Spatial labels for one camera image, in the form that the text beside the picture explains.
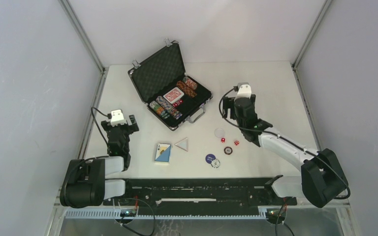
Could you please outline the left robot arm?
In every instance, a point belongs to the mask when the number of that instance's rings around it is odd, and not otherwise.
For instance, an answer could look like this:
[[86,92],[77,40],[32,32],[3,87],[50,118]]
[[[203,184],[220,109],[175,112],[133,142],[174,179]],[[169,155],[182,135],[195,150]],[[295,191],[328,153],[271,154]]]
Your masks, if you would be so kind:
[[115,197],[122,205],[130,204],[134,191],[123,179],[107,180],[107,175],[126,171],[130,166],[130,135],[139,131],[134,115],[129,120],[111,118],[100,123],[107,135],[107,154],[89,159],[71,160],[60,191],[64,207],[99,206]]

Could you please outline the clear round dealer button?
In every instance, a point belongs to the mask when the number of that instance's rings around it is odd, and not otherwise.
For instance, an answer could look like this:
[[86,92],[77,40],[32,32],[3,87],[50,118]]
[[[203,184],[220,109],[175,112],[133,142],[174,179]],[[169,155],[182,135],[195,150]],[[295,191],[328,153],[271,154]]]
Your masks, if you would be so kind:
[[219,139],[224,138],[225,137],[225,131],[221,128],[217,128],[217,129],[214,130],[214,135]]

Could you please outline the black aluminium poker case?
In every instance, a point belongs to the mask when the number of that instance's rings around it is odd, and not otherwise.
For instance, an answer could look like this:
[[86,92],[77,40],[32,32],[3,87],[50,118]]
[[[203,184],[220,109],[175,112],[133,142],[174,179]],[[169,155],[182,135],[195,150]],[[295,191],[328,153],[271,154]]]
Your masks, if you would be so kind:
[[[166,46],[142,61],[141,63],[133,62],[134,67],[128,71],[128,75],[133,82],[142,102],[147,108],[161,120],[170,130],[174,131],[185,121],[194,123],[190,117],[213,97],[213,93],[198,81],[187,75],[184,61],[182,58],[179,42],[166,40]],[[184,95],[181,99],[183,103],[175,107],[182,116],[179,119],[169,118],[162,119],[149,104],[156,101],[158,96],[164,96],[167,92],[176,86],[178,81],[188,76],[198,84],[196,90],[197,96],[191,98]]]

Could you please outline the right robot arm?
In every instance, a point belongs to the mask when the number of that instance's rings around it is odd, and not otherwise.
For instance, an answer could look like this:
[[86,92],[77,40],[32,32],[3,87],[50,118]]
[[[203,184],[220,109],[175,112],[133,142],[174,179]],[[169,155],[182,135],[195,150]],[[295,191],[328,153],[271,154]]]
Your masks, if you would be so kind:
[[351,189],[334,151],[307,149],[281,135],[272,124],[258,118],[255,95],[228,97],[219,101],[221,117],[238,128],[244,138],[287,161],[299,172],[299,177],[280,176],[265,190],[265,200],[276,205],[284,197],[304,197],[313,206],[322,208],[332,200],[346,200]]

